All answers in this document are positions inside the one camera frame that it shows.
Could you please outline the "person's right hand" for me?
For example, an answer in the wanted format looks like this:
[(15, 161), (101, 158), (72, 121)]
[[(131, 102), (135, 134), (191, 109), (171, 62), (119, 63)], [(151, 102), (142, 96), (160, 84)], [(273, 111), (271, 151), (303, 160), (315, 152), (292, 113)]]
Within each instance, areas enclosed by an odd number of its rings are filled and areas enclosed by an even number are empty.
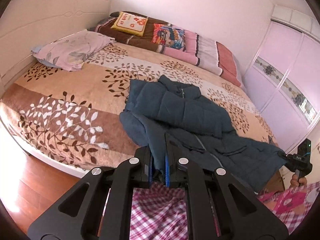
[(299, 178), (294, 174), (290, 180), (290, 187), (299, 187), (307, 185), (307, 179), (305, 177)]

